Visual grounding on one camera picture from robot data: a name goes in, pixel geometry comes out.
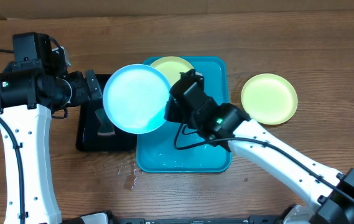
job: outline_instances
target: wall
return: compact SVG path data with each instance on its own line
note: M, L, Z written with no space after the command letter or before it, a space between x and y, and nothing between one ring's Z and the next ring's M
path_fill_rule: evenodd
M354 0L0 0L0 19L352 9Z

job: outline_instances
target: table surface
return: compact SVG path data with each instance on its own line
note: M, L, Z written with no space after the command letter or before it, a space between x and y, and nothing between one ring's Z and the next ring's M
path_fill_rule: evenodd
M12 49L12 34L33 30L67 48L69 72L113 73L152 56L216 55L226 63L230 100L240 107L250 77L278 74L295 87L299 105L290 121L267 129L327 166L354 167L354 11L0 21L0 48ZM12 59L0 54L0 72ZM119 217L247 217L303 203L245 158L233 157L222 174L149 174L140 171L135 153L78 152L79 110L52 121L50 131L64 218L109 209ZM0 223L6 194L0 137Z

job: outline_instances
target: tray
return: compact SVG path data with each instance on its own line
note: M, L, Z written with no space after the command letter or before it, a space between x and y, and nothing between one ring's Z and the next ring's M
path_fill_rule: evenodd
M143 64L150 65L160 57L147 59ZM197 72L205 77L205 93L218 103L227 103L228 82L225 63L218 57L182 57L190 62ZM223 172L232 161L232 155L221 146L200 146L178 151L174 149L174 138L179 124L166 121L159 129L137 136L136 160L138 166L146 172ZM203 139L196 134L181 135L178 146L185 146Z

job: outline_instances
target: plate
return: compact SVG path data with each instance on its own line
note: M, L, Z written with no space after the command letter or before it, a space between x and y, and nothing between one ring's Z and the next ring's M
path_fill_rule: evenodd
M158 69L174 85L180 78L180 72L187 72L193 69L193 66L185 59L180 57L168 56L157 59L151 66Z
M298 105L294 87L283 77L260 74L250 78L241 91L241 103L252 118L263 124L288 121Z
M103 108L119 129L133 134L149 133L165 123L170 88L165 76L155 68L128 65L106 82Z

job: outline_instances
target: blue tray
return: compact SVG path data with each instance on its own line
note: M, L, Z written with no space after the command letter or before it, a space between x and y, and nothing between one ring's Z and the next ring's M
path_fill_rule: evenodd
M160 57L147 59L150 65ZM225 63L218 57L182 57L205 77L205 93L218 103L227 103L228 82ZM232 161L232 155L221 146L210 145L179 151L174 149L174 138L179 124L166 121L159 129L137 136L137 164L146 172L223 172ZM178 146L186 146L203 139L196 134L178 137Z

